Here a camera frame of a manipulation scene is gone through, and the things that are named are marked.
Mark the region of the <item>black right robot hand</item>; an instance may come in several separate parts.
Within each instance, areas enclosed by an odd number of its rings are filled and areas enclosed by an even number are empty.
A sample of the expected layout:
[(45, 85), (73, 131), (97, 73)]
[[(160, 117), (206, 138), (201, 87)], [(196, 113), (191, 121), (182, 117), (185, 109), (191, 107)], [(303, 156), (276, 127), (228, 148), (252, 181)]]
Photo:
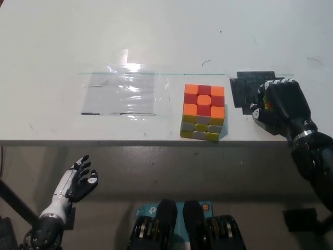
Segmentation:
[(292, 79), (268, 80), (250, 104), (254, 121), (271, 134), (295, 141), (318, 130), (300, 84)]

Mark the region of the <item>white and black left hand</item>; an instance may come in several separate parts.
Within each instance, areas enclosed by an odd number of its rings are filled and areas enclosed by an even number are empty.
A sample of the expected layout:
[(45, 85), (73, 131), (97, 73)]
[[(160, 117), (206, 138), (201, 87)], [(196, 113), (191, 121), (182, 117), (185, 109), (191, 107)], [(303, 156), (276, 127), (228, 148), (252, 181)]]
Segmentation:
[(91, 170), (85, 155), (77, 160), (62, 176), (52, 196), (50, 205), (42, 211), (40, 218), (53, 217), (66, 223), (73, 203), (77, 203), (98, 185), (99, 176)]

